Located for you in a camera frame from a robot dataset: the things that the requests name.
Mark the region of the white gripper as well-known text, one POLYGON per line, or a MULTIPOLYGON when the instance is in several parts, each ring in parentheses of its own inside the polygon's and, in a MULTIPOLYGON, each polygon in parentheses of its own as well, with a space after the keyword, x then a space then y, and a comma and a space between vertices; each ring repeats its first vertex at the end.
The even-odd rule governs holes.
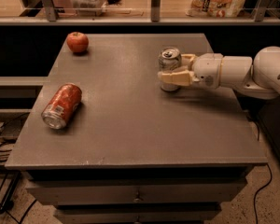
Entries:
POLYGON ((205 53, 197 58, 195 54, 182 54, 181 64, 192 71, 159 72, 158 79, 166 84, 178 86, 196 86, 206 89, 216 89, 219 86, 219 71, 223 55, 205 53))

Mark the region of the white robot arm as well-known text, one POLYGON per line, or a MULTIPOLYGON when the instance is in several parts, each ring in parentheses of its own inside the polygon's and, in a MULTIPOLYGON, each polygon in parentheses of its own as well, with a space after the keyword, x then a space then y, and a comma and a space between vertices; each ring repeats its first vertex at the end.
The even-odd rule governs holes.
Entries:
POLYGON ((181 66, 158 73, 162 84, 177 87, 231 88, 243 95, 270 100, 280 96, 280 48, 261 49, 254 59, 220 53, 182 54, 181 66))

